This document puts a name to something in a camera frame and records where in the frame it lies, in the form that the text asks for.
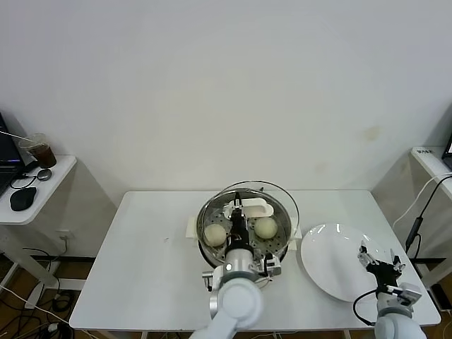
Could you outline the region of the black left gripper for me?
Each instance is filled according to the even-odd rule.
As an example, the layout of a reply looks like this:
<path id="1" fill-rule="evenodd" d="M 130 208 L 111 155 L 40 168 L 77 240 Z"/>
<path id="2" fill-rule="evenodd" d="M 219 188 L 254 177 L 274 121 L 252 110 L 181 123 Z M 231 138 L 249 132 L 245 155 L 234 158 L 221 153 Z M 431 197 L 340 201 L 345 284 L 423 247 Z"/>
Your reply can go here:
<path id="1" fill-rule="evenodd" d="M 243 204 L 240 193 L 234 195 L 231 209 L 232 227 L 230 230 L 229 247 L 247 248 L 249 247 L 249 232 L 246 226 L 246 218 L 243 213 Z"/>

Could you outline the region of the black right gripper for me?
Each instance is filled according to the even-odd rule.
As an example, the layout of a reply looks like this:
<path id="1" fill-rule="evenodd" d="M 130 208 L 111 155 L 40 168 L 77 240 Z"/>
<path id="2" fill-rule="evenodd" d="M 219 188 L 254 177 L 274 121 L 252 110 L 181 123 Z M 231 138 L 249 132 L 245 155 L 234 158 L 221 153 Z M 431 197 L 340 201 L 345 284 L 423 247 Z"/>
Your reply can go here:
<path id="1" fill-rule="evenodd" d="M 358 259 L 367 272 L 371 273 L 375 279 L 378 288 L 385 286 L 397 287 L 398 278 L 402 275 L 405 264 L 400 260 L 399 255 L 391 249 L 392 263 L 378 261 L 368 252 L 365 242 L 362 240 L 358 250 Z"/>

